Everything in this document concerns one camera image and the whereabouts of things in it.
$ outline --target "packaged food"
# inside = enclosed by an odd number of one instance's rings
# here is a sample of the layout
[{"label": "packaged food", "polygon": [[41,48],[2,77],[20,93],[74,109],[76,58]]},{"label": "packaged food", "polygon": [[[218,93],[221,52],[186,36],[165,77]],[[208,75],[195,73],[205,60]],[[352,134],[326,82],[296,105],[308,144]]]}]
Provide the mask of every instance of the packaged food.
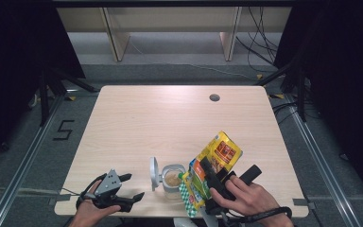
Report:
[{"label": "packaged food", "polygon": [[243,151],[229,136],[221,131],[203,150],[190,162],[188,171],[182,175],[182,180],[187,188],[188,201],[199,210],[205,201],[211,198],[209,187],[205,180],[205,172],[199,162],[206,157],[219,178],[224,177],[231,171],[234,164],[241,157]]}]

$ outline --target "human hand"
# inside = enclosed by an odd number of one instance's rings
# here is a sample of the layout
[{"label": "human hand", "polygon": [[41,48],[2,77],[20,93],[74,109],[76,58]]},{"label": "human hand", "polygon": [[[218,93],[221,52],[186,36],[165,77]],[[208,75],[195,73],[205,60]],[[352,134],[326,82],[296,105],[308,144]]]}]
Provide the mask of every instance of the human hand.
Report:
[{"label": "human hand", "polygon": [[[94,193],[101,181],[97,181],[89,190],[90,193]],[[97,208],[91,200],[83,201],[76,211],[75,216],[69,226],[71,227],[92,227],[98,224],[100,220],[106,216],[119,211],[121,207],[119,205],[109,206],[104,209]]]},{"label": "human hand", "polygon": [[[278,208],[278,202],[270,195],[267,190],[256,183],[246,185],[236,176],[232,176],[225,183],[226,188],[234,194],[235,201],[226,200],[214,188],[210,193],[214,201],[221,207],[234,210],[243,216],[256,215],[262,212]],[[293,226],[291,220],[284,214],[278,214],[269,218],[259,220],[264,226]]]}]

